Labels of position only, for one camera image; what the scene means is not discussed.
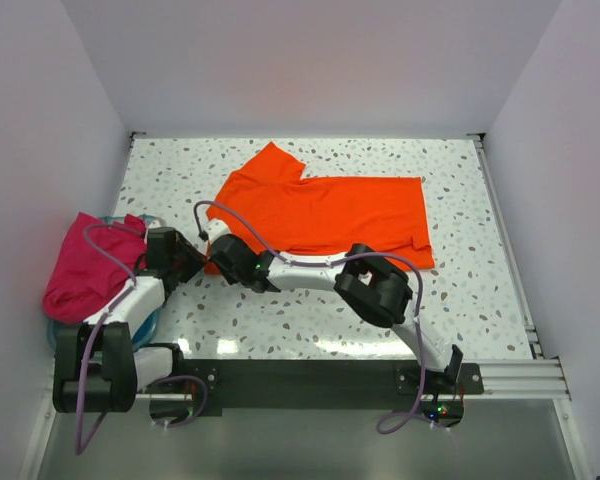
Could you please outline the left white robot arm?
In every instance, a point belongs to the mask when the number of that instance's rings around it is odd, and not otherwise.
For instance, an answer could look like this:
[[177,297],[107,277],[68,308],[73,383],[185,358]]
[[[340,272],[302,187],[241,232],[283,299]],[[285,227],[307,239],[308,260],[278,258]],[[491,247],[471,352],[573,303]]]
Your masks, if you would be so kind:
[[83,322],[59,329],[55,343],[53,406],[61,413],[126,412],[136,392],[174,369],[177,357],[169,345],[135,349],[133,335],[161,309],[176,288],[187,283],[206,257],[172,227],[149,228],[143,269],[129,268],[94,242],[89,246],[127,275],[122,290]]

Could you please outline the orange t shirt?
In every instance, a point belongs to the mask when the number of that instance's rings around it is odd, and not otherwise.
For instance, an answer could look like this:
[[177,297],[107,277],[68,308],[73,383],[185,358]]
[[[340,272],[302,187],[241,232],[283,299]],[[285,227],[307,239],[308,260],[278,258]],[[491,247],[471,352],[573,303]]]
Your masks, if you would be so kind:
[[362,243],[435,266],[422,182],[417,177],[314,177],[274,143],[233,171],[210,206],[251,249],[323,256]]

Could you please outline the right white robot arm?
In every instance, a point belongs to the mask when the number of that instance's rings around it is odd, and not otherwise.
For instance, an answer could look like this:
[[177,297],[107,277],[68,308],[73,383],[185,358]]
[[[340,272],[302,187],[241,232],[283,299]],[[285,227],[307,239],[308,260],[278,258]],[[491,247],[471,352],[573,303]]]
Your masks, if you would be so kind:
[[230,284],[256,293],[294,289],[332,291],[366,323],[392,330],[414,353],[435,386],[452,387],[459,379],[463,354],[421,314],[423,281],[415,272],[413,290],[394,254],[363,244],[325,257],[294,256],[275,250],[253,251],[244,240],[225,234],[210,245],[210,262]]

